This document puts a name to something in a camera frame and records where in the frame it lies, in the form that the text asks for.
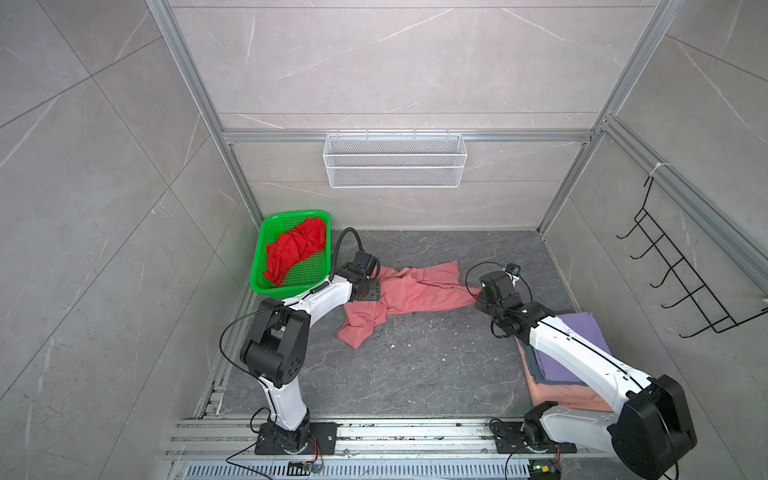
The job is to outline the pink t-shirt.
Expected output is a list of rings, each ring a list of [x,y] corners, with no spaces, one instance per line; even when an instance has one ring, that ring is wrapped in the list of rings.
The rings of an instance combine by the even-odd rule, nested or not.
[[[400,271],[383,267],[378,276],[380,298],[344,305],[346,318],[337,338],[357,349],[384,324],[390,315],[436,312],[475,303],[479,287],[467,287],[460,280],[457,261]]]

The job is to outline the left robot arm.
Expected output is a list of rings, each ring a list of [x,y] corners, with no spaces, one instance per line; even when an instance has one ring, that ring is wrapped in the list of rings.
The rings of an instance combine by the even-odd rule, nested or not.
[[[310,441],[311,416],[302,399],[299,372],[304,366],[311,326],[333,309],[380,298],[380,262],[360,250],[309,290],[284,300],[264,300],[240,349],[240,361],[265,393],[270,436],[287,453]]]

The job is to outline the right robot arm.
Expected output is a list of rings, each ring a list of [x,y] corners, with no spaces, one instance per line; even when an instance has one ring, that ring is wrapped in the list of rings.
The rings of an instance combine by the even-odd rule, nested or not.
[[[610,407],[607,412],[546,401],[520,427],[521,448],[545,452],[563,443],[613,453],[643,479],[675,479],[679,462],[697,444],[683,387],[667,375],[652,377],[618,360],[516,289],[517,266],[482,275],[477,310],[498,338],[516,338],[563,365]]]

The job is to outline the red t-shirt in basket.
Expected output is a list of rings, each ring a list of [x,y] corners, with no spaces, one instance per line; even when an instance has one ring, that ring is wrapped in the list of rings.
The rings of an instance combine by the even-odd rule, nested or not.
[[[327,225],[321,217],[299,214],[276,215],[270,219],[269,226],[276,237],[265,246],[263,275],[279,287],[294,266],[325,249]]]

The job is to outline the green plastic basket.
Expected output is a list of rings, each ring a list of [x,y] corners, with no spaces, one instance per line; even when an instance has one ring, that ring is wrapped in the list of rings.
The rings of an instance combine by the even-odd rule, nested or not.
[[[277,299],[296,296],[325,280],[331,269],[331,217],[322,210],[283,212],[259,232],[250,285]]]

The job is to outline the folded grey t-shirt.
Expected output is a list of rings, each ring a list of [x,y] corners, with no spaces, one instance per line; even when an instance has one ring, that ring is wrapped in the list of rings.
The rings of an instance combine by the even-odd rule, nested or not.
[[[533,382],[536,384],[545,384],[546,378],[540,370],[536,351],[529,345],[522,343],[520,340],[517,340],[517,346],[519,347],[521,357]]]

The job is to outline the folded purple t-shirt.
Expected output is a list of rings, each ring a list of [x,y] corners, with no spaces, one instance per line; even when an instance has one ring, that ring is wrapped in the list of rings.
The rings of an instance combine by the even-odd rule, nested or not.
[[[594,384],[616,371],[591,313],[549,316],[532,328],[528,345],[536,351],[545,384]]]

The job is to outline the folded salmon t-shirt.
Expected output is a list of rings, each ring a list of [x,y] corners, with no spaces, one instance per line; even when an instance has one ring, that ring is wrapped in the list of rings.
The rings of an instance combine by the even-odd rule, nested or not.
[[[534,406],[546,401],[554,401],[559,405],[571,409],[603,412],[612,411],[610,405],[589,386],[578,384],[536,384],[528,374],[524,361],[523,369]]]

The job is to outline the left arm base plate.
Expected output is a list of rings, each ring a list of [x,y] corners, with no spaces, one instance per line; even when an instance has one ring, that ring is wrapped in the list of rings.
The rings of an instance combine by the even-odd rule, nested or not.
[[[295,431],[285,430],[271,423],[262,423],[254,447],[256,455],[330,455],[335,452],[339,424],[310,422]]]

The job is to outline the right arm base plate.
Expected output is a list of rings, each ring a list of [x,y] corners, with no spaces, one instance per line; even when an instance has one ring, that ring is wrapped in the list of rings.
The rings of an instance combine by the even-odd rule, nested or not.
[[[500,454],[572,454],[577,452],[573,443],[552,440],[537,421],[503,421],[492,418],[488,422],[496,450]]]

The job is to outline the aluminium rail frame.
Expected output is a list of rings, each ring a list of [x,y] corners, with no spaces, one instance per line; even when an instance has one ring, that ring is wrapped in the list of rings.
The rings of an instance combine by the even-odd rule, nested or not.
[[[181,420],[161,447],[167,479],[630,479],[615,457],[500,454],[492,418],[323,418],[339,424],[335,452],[256,455],[254,419]]]

